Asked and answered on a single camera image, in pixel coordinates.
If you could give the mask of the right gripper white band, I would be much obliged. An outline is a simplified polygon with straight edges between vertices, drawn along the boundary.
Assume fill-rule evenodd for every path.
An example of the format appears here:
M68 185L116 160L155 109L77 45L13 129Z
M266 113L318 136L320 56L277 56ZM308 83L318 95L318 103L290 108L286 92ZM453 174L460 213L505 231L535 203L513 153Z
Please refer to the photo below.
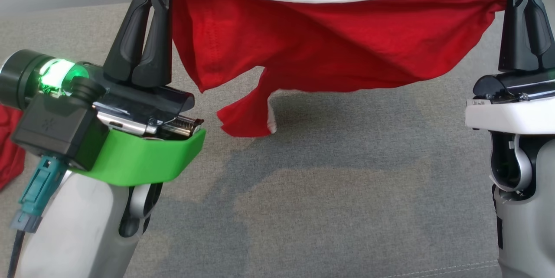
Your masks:
M543 71L516 71L526 68L525 7L530 50ZM504 74L484 75L474 84L474 98L467 100L464 112L466 126L511 134L554 134L554 67L554 36L543 1L507 0L498 62Z

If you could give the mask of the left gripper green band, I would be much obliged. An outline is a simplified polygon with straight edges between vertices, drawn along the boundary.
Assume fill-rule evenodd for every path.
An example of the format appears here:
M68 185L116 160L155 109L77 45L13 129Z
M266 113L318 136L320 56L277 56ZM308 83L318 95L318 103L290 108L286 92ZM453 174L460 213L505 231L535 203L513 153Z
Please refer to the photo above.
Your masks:
M193 94L164 86L172 80L171 5L131 0L103 68L30 49L8 57L1 103L24 113L12 141L116 186L177 178L200 153L206 132L202 120L184 116ZM116 81L130 78L142 88Z

